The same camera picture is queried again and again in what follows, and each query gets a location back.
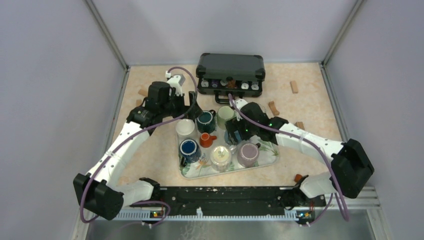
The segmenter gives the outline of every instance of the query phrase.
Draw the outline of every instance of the tray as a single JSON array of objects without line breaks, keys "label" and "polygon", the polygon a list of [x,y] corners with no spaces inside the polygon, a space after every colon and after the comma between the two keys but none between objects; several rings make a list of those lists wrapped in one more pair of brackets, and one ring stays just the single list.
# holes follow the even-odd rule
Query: tray
[{"label": "tray", "polygon": [[[197,137],[196,137],[195,141],[197,143],[199,143],[199,137],[200,137],[201,134],[197,130],[197,126],[196,126],[195,130],[197,132]],[[259,137],[253,136],[248,141],[243,141],[243,142],[241,142],[240,144],[237,145],[237,149],[232,155],[231,162],[230,162],[230,165],[229,165],[227,171],[219,172],[212,167],[212,163],[211,163],[209,156],[210,156],[211,151],[214,149],[214,147],[217,147],[217,146],[228,147],[229,146],[224,140],[224,133],[225,133],[225,131],[222,130],[221,128],[219,128],[218,125],[217,125],[216,128],[215,128],[215,131],[211,133],[211,135],[217,136],[217,139],[215,141],[213,141],[213,145],[208,147],[208,148],[200,147],[201,157],[200,157],[199,161],[194,162],[194,163],[188,163],[185,167],[182,167],[182,166],[180,166],[180,162],[179,162],[180,160],[179,160],[179,157],[178,157],[179,171],[184,178],[186,178],[186,179],[198,179],[198,178],[203,178],[203,177],[208,177],[208,176],[228,174],[228,173],[237,172],[237,171],[260,168],[260,167],[264,167],[264,166],[274,164],[280,158],[280,153],[278,151],[278,147],[275,144],[273,144],[272,142],[262,141]],[[180,143],[182,142],[182,140],[183,139],[180,139],[177,135],[177,137],[176,137],[177,148],[180,146]],[[254,166],[246,168],[246,167],[239,164],[239,162],[237,160],[237,153],[239,151],[239,148],[243,144],[248,143],[248,142],[253,143],[253,144],[260,143],[260,148],[259,148],[259,157],[257,159],[257,162],[254,164]]]}]

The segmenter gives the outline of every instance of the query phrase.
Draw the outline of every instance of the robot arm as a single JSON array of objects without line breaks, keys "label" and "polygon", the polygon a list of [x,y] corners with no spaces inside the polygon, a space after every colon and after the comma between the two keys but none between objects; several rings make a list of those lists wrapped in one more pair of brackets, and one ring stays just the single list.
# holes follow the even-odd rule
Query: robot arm
[{"label": "robot arm", "polygon": [[[123,186],[117,186],[117,183],[136,150],[155,129],[136,133],[161,123],[165,117],[176,118],[188,111],[190,106],[184,104],[182,93],[184,80],[182,74],[177,74],[167,82],[155,81],[150,85],[148,96],[140,106],[131,110],[122,131],[108,151],[86,175],[78,174],[74,178],[73,186],[79,204],[91,176],[94,176],[95,171],[107,158],[109,158],[107,164],[100,168],[89,186],[84,208],[107,220],[112,220],[122,207],[151,198],[154,186],[158,184],[151,179],[141,178],[135,183]],[[189,92],[189,99],[190,105],[193,104],[194,92]],[[187,112],[186,118],[194,120],[203,112],[197,103],[194,104],[194,107]]]},{"label": "robot arm", "polygon": [[[264,141],[296,149],[325,164],[321,154],[308,143],[312,142],[328,159],[343,195],[348,198],[356,198],[365,186],[365,183],[374,173],[374,167],[368,159],[367,154],[361,144],[356,140],[349,139],[347,142],[329,140],[298,128],[283,118],[273,117],[269,119],[267,114],[255,102],[248,103],[244,99],[237,99],[235,104],[251,120],[291,135],[275,133],[260,128],[241,118],[240,114],[237,113],[236,118],[225,123],[228,131],[228,139],[232,144],[238,144],[241,140],[248,140],[253,135],[257,135]],[[308,198],[337,192],[334,180],[329,172],[315,176],[306,176],[298,182],[298,185],[300,190]]]}]

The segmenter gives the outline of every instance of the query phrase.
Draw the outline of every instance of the cup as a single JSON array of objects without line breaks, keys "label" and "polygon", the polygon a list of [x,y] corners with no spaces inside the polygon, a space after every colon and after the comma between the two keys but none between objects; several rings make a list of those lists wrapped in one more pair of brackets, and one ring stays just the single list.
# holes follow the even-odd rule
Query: cup
[{"label": "cup", "polygon": [[195,123],[190,119],[181,119],[175,126],[176,134],[179,140],[196,139],[197,132],[195,130]]},{"label": "cup", "polygon": [[236,116],[234,110],[229,106],[223,106],[218,110],[216,114],[216,120],[218,122],[218,127],[222,130],[226,130],[225,122],[231,120]]},{"label": "cup", "polygon": [[182,141],[178,150],[182,158],[181,162],[183,163],[195,163],[202,155],[202,151],[197,142],[190,138]]},{"label": "cup", "polygon": [[217,124],[215,123],[215,110],[203,111],[203,113],[196,118],[197,129],[200,133],[211,134],[215,131]]},{"label": "cup", "polygon": [[233,154],[225,146],[217,146],[210,152],[210,161],[212,168],[218,172],[225,172],[230,166]]},{"label": "cup", "polygon": [[246,143],[240,147],[237,154],[237,160],[245,168],[252,167],[259,157],[259,149],[253,143]]},{"label": "cup", "polygon": [[200,135],[199,143],[203,148],[209,148],[214,143],[214,140],[217,139],[217,136],[211,136],[209,133],[205,132]]}]

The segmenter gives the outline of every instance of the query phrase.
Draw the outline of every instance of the gray wall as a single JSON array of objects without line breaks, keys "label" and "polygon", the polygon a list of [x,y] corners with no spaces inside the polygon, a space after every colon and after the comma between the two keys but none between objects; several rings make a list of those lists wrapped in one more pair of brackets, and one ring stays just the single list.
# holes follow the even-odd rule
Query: gray wall
[{"label": "gray wall", "polygon": [[424,1],[367,1],[328,67],[394,239],[424,234],[423,11]]},{"label": "gray wall", "polygon": [[82,0],[0,3],[0,239],[66,240],[123,70]]},{"label": "gray wall", "polygon": [[200,54],[324,59],[355,0],[94,0],[130,65],[197,63]]}]

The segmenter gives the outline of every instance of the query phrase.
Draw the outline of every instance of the orange cup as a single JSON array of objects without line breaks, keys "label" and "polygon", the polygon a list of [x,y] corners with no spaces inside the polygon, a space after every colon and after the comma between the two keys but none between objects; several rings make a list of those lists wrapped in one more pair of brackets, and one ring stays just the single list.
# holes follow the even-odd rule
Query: orange cup
[{"label": "orange cup", "polygon": [[209,133],[205,132],[200,135],[199,143],[202,148],[209,148],[214,143],[214,140],[217,139],[217,136],[211,136]]}]

